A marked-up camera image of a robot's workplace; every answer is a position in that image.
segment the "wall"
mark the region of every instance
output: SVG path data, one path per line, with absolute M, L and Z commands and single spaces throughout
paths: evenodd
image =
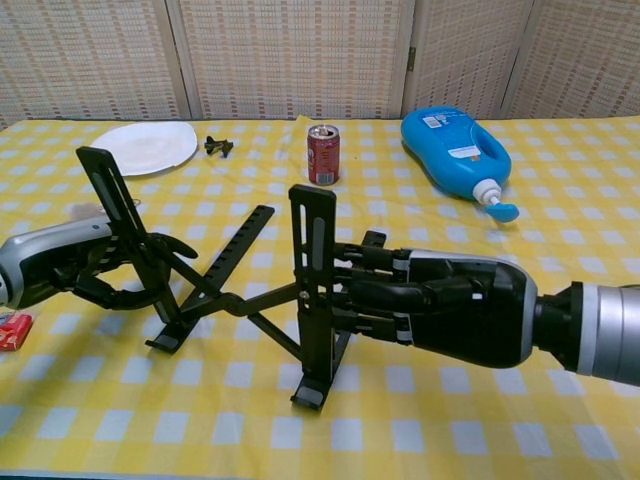
M 640 114 L 640 2 L 537 1 L 503 113 Z
M 0 52 L 0 128 L 640 114 L 637 0 L 0 0 Z

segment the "black plastic clip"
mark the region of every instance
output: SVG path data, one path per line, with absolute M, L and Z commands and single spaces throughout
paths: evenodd
M 204 142 L 204 148 L 208 155 L 222 150 L 222 157 L 227 158 L 227 155 L 229 155 L 229 152 L 233 148 L 233 142 L 229 142 L 227 139 L 218 141 L 214 140 L 211 136 L 207 136 L 207 140 Z

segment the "blue detergent bottle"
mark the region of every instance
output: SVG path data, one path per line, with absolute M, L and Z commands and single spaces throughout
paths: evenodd
M 422 108 L 402 121 L 406 146 L 445 191 L 477 200 L 499 222 L 518 217 L 515 205 L 500 202 L 511 158 L 489 132 L 453 107 Z

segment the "table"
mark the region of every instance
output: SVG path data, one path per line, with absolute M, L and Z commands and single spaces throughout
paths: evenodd
M 276 208 L 225 289 L 251 296 L 292 281 L 286 196 L 307 183 L 313 122 L 193 122 L 227 137 L 183 166 L 127 179 L 150 230 L 199 253 L 204 271 L 257 204 Z M 442 195 L 403 150 L 399 121 L 339 120 L 337 237 L 368 228 L 402 246 L 497 255 L 541 292 L 640 274 L 640 117 L 484 121 L 513 159 L 497 226 Z M 22 121 L 0 133 L 3 237 L 96 201 L 74 149 L 117 122 Z M 131 269 L 107 277 L 136 284 Z M 175 290 L 184 297 L 187 286 Z M 546 353 L 491 370 L 357 338 L 321 414 L 289 402 L 299 366 L 247 319 L 203 319 L 169 356 L 144 340 L 151 309 L 107 312 L 71 295 L 34 309 L 23 348 L 0 356 L 0 473 L 117 478 L 639 478 L 640 389 L 564 372 Z M 297 336 L 293 305 L 269 316 Z

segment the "red wrapper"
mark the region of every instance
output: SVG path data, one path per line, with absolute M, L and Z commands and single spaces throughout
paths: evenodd
M 0 314 L 0 351 L 18 350 L 33 325 L 33 317 L 25 313 Z

